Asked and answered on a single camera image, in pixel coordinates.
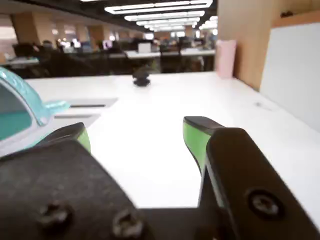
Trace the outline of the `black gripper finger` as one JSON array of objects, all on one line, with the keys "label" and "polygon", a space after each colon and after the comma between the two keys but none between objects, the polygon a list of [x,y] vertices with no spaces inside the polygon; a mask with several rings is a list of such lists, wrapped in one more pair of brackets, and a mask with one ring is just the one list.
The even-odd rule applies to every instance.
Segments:
[{"label": "black gripper finger", "polygon": [[148,240],[150,231],[113,177],[79,142],[83,123],[0,159],[3,240]]},{"label": "black gripper finger", "polygon": [[183,119],[185,145],[201,173],[198,206],[214,240],[317,240],[320,232],[242,128],[204,116]]}]

